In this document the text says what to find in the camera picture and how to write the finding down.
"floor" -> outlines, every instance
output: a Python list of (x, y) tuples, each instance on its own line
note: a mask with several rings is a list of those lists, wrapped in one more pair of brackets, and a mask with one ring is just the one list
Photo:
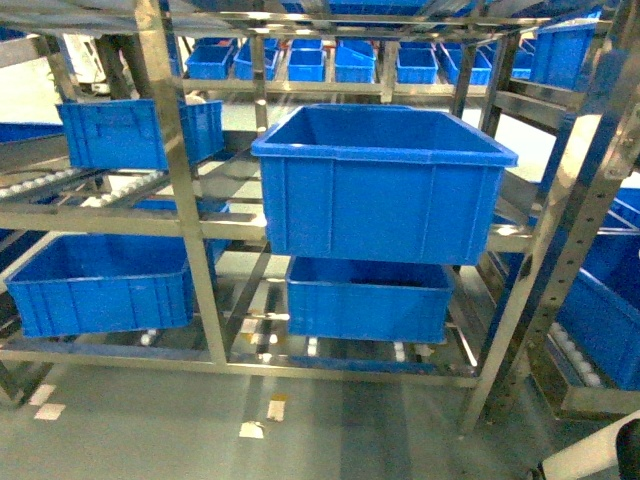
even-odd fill
[[(59, 121), (46, 76), (41, 62), (0, 70), (0, 121)], [(272, 106), (270, 120), (293, 106)], [(464, 119), (477, 124), (479, 110)], [(250, 105), (225, 105), (226, 129), (253, 121)], [(539, 180), (553, 137), (507, 119), (498, 140), (519, 153), (518, 174)], [(66, 406), (56, 421), (30, 405), (0, 410), (0, 478), (517, 479), (600, 426), (555, 421), (532, 386), (506, 423), (462, 438), (456, 389), (72, 365), (46, 382), (49, 402)], [(286, 396), (282, 423), (266, 420), (274, 394)], [(264, 424), (263, 439), (239, 437), (247, 421)]]

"white tape mark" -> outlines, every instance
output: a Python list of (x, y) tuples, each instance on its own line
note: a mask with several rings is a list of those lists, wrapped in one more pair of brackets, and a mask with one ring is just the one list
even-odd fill
[(429, 358), (436, 351), (429, 347), (429, 345), (416, 345), (416, 353), (424, 358)]
[(44, 403), (49, 400), (49, 397), (56, 389), (55, 385), (47, 385), (42, 384), (38, 387), (33, 395), (31, 395), (31, 399), (29, 400), (29, 405), (42, 406)]
[(284, 406), (285, 403), (280, 400), (271, 400), (269, 402), (269, 410), (267, 411), (267, 418), (274, 422), (282, 422), (284, 420)]
[(269, 335), (254, 333), (251, 335), (251, 345), (269, 345)]
[(33, 417), (36, 420), (57, 420), (67, 406), (60, 403), (45, 403)]
[(255, 333), (256, 328), (258, 328), (258, 319), (257, 318), (247, 318), (244, 322), (242, 322), (242, 328), (240, 329), (240, 333)]
[(264, 439), (264, 425), (255, 421), (244, 422), (240, 425), (240, 434), (238, 436), (241, 438)]

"white machine part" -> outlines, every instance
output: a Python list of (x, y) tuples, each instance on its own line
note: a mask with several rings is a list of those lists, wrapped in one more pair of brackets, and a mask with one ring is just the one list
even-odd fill
[(93, 38), (87, 35), (64, 35), (64, 41), (78, 82), (95, 94), (108, 95), (109, 85)]

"plastic crate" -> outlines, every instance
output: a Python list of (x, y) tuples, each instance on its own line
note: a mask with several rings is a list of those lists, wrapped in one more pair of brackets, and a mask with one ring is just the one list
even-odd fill
[(351, 340), (444, 341), (454, 284), (443, 267), (298, 257), (289, 265), (286, 278), (289, 333)]
[[(168, 168), (153, 100), (64, 103), (58, 113), (72, 166)], [(180, 114), (190, 163), (224, 148), (221, 101), (183, 105)]]
[(189, 78), (224, 80), (233, 62), (233, 48), (199, 45), (186, 61)]
[(182, 327), (193, 317), (181, 238), (59, 237), (5, 283), (26, 337)]
[[(288, 13), (305, 13), (301, 2), (282, 1)], [(415, 15), (424, 5), (421, 0), (329, 0), (334, 15)]]
[(326, 53), (321, 50), (292, 50), (289, 57), (289, 80), (323, 82)]
[[(278, 67), (279, 50), (264, 50), (265, 78), (273, 80), (276, 78)], [(253, 80), (253, 63), (251, 61), (251, 48), (249, 43), (245, 43), (235, 57), (235, 75), (240, 80)]]
[(443, 112), (300, 107), (253, 142), (275, 254), (476, 264), (517, 156)]
[(238, 50), (238, 39), (227, 37), (199, 38), (196, 40), (195, 48), (198, 48), (199, 46), (231, 47), (231, 49), (235, 52), (236, 50)]
[(522, 40), (521, 48), (526, 50), (529, 53), (536, 53), (536, 40), (535, 38), (527, 38)]
[(322, 50), (322, 39), (296, 38), (291, 42), (291, 50)]
[(417, 50), (435, 50), (436, 46), (431, 42), (400, 42), (400, 48)]
[(595, 23), (538, 30), (531, 81), (576, 89)]
[(376, 56), (369, 42), (340, 42), (336, 48), (336, 82), (373, 83)]
[(62, 125), (49, 123), (2, 123), (0, 122), (0, 144), (18, 142), (37, 137), (62, 135)]
[[(175, 212), (177, 210), (176, 202), (173, 200), (143, 200), (138, 202), (135, 208), (146, 208), (149, 210), (168, 210)], [(226, 213), (229, 211), (229, 205), (223, 202), (207, 202), (201, 200), (198, 202), (199, 212), (208, 213)], [(209, 267), (212, 268), (212, 272), (215, 273), (215, 264), (224, 253), (224, 251), (231, 245), (231, 240), (226, 239), (206, 239), (204, 241), (205, 248), (207, 250), (207, 256), (211, 263)]]
[[(493, 66), (496, 52), (490, 47), (480, 47), (480, 51), (487, 58), (489, 63)], [(519, 48), (516, 52), (516, 56), (513, 60), (513, 69), (511, 70), (511, 76), (513, 78), (529, 79), (531, 76), (531, 66), (533, 65), (533, 54), (529, 53), (523, 48)]]
[(396, 61), (398, 83), (436, 83), (438, 63), (433, 50), (403, 49)]
[(598, 235), (558, 314), (624, 390), (640, 390), (640, 235)]
[[(460, 65), (462, 63), (462, 50), (443, 50), (440, 61), (449, 80), (454, 85), (458, 83), (460, 76)], [(484, 53), (476, 52), (476, 58), (471, 69), (471, 85), (487, 85), (491, 77), (491, 64)]]
[(19, 32), (18, 30), (11, 30), (10, 28), (0, 27), (0, 42), (4, 40), (13, 40), (16, 38), (24, 38), (27, 34)]

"green floor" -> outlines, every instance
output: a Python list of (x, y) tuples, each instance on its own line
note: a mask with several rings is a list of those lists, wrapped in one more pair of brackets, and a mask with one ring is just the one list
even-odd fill
[[(0, 411), (0, 478), (517, 479), (596, 428), (552, 420), (533, 389), (507, 423), (460, 438), (456, 389), (81, 366), (47, 381), (66, 409)], [(282, 423), (266, 420), (273, 394), (287, 395)], [(264, 439), (239, 438), (245, 421)]]

